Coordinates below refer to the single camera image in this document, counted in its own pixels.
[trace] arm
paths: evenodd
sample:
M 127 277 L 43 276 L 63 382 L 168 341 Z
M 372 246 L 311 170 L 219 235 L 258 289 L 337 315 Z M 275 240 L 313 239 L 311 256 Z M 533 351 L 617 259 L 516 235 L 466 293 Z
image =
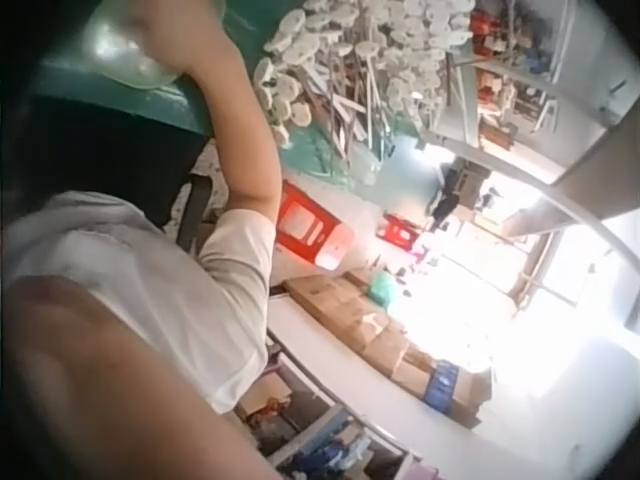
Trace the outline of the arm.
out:
M 89 478 L 279 476 L 111 311 L 73 282 L 23 279 L 5 347 L 39 420 Z
M 255 210 L 275 223 L 282 177 L 278 150 L 240 52 L 210 0 L 135 0 L 145 51 L 190 75 L 213 123 L 228 208 Z

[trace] hand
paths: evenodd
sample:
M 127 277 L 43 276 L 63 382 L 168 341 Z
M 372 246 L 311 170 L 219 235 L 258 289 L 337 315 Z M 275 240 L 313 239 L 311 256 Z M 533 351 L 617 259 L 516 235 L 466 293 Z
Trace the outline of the hand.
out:
M 197 76 L 237 49 L 211 0 L 131 0 L 131 20 L 147 55 Z

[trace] white shirt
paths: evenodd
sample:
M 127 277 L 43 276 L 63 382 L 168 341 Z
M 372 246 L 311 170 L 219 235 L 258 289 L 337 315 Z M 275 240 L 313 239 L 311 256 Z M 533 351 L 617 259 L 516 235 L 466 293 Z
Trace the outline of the white shirt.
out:
M 266 364 L 274 240 L 266 217 L 230 210 L 196 262 L 133 205 L 67 192 L 9 226 L 3 281 L 58 275 L 79 283 L 223 413 Z

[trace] clear plastic bag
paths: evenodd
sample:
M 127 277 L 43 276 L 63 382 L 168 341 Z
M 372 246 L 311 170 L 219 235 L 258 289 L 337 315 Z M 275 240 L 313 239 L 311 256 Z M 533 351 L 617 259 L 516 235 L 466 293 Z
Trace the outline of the clear plastic bag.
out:
M 220 18 L 225 0 L 212 0 Z M 104 0 L 93 12 L 83 35 L 83 50 L 103 75 L 133 88 L 153 89 L 173 82 L 181 72 L 147 57 L 126 27 L 129 0 Z

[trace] white table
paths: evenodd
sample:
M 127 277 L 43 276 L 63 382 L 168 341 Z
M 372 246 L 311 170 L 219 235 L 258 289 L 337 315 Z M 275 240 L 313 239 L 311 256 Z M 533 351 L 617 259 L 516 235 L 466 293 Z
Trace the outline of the white table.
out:
M 268 327 L 332 396 L 447 480 L 552 480 L 525 458 L 432 410 L 374 370 L 288 296 L 269 302 Z

